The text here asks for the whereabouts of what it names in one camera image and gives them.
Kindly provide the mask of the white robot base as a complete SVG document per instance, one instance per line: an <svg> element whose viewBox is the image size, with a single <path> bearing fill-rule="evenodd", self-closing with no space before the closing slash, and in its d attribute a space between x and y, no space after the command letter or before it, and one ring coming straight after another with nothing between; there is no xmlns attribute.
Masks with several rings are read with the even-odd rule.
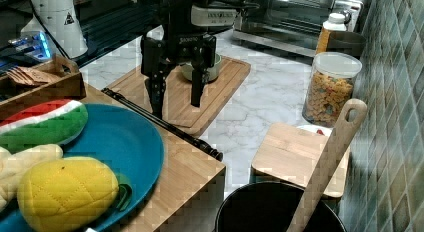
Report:
<svg viewBox="0 0 424 232"><path fill-rule="evenodd" d="M33 18L21 29L21 33L43 31L50 35L56 48L69 58L76 58L88 51L86 40L74 8L73 0L29 0Z"/></svg>

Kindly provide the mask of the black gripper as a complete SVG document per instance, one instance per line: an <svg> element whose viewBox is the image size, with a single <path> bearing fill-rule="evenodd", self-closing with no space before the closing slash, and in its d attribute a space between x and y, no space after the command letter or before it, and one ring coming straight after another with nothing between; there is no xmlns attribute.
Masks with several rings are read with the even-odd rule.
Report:
<svg viewBox="0 0 424 232"><path fill-rule="evenodd" d="M195 25L196 14L207 13L208 0L164 0L153 19L153 27L161 26L161 39L147 34L141 40L141 73L145 81L152 114L162 118L166 78L177 65L191 63L191 104L200 106L203 88L208 81L207 68L215 62L216 37L208 25Z"/></svg>

